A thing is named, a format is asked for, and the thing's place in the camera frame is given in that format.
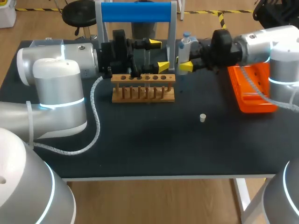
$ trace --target wooden floor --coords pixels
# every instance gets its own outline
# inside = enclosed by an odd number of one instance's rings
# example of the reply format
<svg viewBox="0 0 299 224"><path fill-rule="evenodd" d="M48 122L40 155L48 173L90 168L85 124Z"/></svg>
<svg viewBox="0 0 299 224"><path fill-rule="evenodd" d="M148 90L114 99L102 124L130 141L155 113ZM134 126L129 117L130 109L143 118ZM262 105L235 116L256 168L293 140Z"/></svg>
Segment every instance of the wooden floor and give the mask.
<svg viewBox="0 0 299 224"><path fill-rule="evenodd" d="M186 11L252 10L256 0L186 0ZM59 0L60 7L65 5ZM18 0L17 8L54 8L53 0ZM224 21L232 35L261 29L251 14L225 14ZM114 23L131 37L130 24ZM219 29L212 14L186 14L178 20L177 38L191 31L198 38L211 37ZM167 24L157 27L156 38L166 39ZM93 34L96 27L91 27ZM57 12L17 12L13 28L0 29L0 84L21 40L74 39L75 28L64 24ZM253 197L263 179L248 179ZM230 180L165 180L73 182L77 201L76 224L238 224L239 212Z"/></svg>

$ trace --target orange plastic container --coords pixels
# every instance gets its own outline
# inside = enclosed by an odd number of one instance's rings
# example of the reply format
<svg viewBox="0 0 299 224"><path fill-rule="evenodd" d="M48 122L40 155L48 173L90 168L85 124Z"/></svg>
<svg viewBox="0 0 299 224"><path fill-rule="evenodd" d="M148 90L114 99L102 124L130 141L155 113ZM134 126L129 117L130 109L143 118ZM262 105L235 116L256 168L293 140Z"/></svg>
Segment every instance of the orange plastic container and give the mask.
<svg viewBox="0 0 299 224"><path fill-rule="evenodd" d="M269 96L269 63L258 63L244 67L250 79L259 90ZM271 113L277 110L277 106L263 100L245 79L239 66L228 67L228 73L232 82L235 96L240 110L243 113Z"/></svg>

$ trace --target black table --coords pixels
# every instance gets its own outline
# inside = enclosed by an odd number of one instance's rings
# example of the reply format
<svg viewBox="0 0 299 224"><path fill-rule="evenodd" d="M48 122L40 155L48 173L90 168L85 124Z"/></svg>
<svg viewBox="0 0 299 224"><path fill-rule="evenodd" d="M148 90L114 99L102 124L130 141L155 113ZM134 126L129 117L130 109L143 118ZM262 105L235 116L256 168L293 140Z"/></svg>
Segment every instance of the black table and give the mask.
<svg viewBox="0 0 299 224"><path fill-rule="evenodd" d="M23 41L20 48L28 47ZM136 51L142 63L143 51ZM151 62L165 61L159 50ZM76 135L38 142L74 151L88 145L95 134L89 92L94 79L83 80L87 128ZM236 103L226 70L218 75L200 70L177 77L175 103L113 104L113 85L102 81L95 94L100 137L87 152L59 155L36 148L65 179L205 178L210 176L271 175L299 156L299 115L279 109L273 114L243 114ZM23 85L16 57L0 89L0 101L39 103L35 87ZM199 115L205 113L204 123Z"/></svg>

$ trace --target blue handle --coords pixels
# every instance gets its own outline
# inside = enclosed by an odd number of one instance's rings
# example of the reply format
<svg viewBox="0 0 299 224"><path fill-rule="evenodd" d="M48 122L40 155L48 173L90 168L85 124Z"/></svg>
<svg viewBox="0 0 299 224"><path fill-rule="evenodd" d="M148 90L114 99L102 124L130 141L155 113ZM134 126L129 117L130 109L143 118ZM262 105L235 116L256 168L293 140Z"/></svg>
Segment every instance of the blue handle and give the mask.
<svg viewBox="0 0 299 224"><path fill-rule="evenodd" d="M102 2L103 22L170 22L170 2Z"/></svg>

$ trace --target small white cap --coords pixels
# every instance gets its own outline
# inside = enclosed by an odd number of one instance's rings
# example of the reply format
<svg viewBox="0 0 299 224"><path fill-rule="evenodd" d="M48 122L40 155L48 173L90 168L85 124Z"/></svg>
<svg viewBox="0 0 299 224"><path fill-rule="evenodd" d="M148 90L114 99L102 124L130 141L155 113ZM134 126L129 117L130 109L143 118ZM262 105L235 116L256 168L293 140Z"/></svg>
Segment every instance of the small white cap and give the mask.
<svg viewBox="0 0 299 224"><path fill-rule="evenodd" d="M199 116L199 118L200 118L200 121L201 121L201 122L205 122L206 115L205 115L204 113L202 113L202 114Z"/></svg>

